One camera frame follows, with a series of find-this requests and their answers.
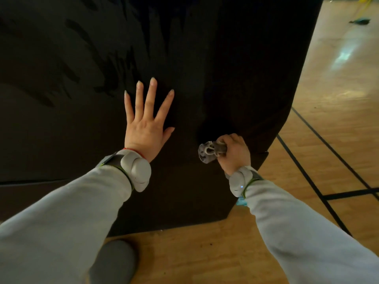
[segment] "gray shoe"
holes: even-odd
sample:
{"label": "gray shoe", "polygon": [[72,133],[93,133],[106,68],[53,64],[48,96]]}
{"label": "gray shoe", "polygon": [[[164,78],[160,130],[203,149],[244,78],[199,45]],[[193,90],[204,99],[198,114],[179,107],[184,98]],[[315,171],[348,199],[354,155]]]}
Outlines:
{"label": "gray shoe", "polygon": [[91,284],[127,284],[137,269],[138,257],[131,245],[123,240],[105,244],[89,270]]}

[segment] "red string bracelet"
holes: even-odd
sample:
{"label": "red string bracelet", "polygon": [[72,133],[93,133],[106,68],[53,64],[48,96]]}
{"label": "red string bracelet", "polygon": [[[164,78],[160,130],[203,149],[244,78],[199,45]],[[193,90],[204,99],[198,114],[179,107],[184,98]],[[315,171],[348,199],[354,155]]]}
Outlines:
{"label": "red string bracelet", "polygon": [[126,147],[124,147],[123,149],[132,150],[132,151],[134,151],[134,152],[138,153],[138,154],[139,154],[141,157],[143,157],[143,158],[145,158],[145,159],[146,159],[146,157],[144,157],[144,156],[142,155],[142,153],[140,153],[138,150],[135,150],[135,149],[133,149],[133,148],[126,148]]}

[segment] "white sleeve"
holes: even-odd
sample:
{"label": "white sleeve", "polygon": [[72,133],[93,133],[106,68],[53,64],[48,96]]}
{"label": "white sleeve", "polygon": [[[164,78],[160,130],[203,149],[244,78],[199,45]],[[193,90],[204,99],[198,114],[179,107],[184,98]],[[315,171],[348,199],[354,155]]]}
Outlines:
{"label": "white sleeve", "polygon": [[377,284],[379,258],[270,181],[245,191],[260,234],[291,284]]}
{"label": "white sleeve", "polygon": [[82,283],[131,185],[102,166],[0,225],[0,283]]}

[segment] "wooden floor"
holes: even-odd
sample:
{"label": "wooden floor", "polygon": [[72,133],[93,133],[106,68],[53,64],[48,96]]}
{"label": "wooden floor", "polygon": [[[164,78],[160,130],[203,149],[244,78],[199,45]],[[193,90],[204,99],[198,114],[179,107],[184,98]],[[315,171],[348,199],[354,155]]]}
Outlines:
{"label": "wooden floor", "polygon": [[[367,11],[368,26],[348,24],[356,8],[348,1],[323,4],[293,107],[363,181],[293,111],[279,134],[323,195],[379,187],[379,4]],[[277,139],[269,152],[263,177],[336,223]],[[379,200],[368,194],[329,204],[379,255]],[[133,284],[287,283],[245,207],[217,223],[125,238],[140,249]]]}

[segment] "gray tool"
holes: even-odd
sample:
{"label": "gray tool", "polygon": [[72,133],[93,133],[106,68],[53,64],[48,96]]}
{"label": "gray tool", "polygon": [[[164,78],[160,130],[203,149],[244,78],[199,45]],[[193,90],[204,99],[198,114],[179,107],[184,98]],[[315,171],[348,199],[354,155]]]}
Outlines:
{"label": "gray tool", "polygon": [[221,154],[225,154],[227,151],[226,144],[223,142],[206,142],[199,146],[199,157],[204,163],[210,163],[219,157]]}

